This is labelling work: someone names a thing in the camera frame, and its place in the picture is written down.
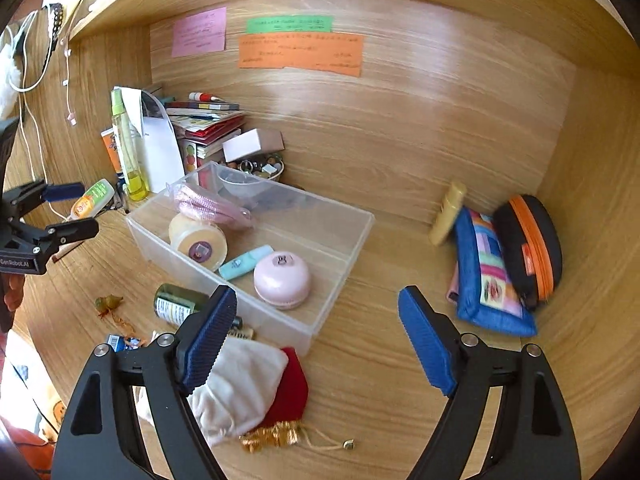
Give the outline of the person left hand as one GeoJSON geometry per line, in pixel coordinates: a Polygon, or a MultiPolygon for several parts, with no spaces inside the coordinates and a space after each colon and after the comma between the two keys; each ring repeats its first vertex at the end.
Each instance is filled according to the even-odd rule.
{"type": "Polygon", "coordinates": [[[24,299],[25,277],[22,274],[2,274],[3,300],[10,312],[15,312],[24,299]]]}

